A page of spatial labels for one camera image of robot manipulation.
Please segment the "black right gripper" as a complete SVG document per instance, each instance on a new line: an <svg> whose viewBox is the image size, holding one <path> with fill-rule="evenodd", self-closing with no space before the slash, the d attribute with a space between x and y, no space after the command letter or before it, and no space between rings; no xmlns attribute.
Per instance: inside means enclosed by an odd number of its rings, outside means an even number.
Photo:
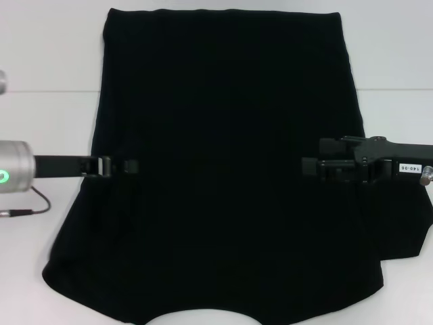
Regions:
<svg viewBox="0 0 433 325"><path fill-rule="evenodd" d="M432 184L432 146L398 144L385 137L319 140L320 154L352 153L353 160L302 158L302 174L322 182L375 183L382 180Z"/></svg>

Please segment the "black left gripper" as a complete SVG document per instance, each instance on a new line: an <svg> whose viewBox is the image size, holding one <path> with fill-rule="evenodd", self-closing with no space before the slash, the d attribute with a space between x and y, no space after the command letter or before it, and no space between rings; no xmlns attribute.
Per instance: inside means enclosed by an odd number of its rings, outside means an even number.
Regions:
<svg viewBox="0 0 433 325"><path fill-rule="evenodd" d="M122 163L124 173L138 173L137 160ZM35 178L111 177L112 159L109 156L35 156Z"/></svg>

